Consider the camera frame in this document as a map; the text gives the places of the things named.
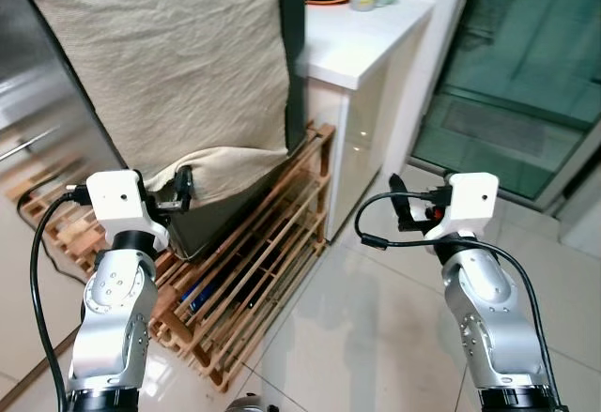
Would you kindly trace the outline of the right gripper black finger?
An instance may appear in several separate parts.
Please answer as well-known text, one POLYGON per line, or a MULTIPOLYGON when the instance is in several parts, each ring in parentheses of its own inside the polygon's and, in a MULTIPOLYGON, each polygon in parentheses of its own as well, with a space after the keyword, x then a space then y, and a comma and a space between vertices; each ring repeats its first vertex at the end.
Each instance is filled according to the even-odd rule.
POLYGON ((402 176, 390 175, 388 177, 388 188, 390 188, 392 194, 390 201, 396 215, 396 226, 398 226, 400 232, 412 231, 415 220, 412 218, 407 197, 408 189, 402 176))

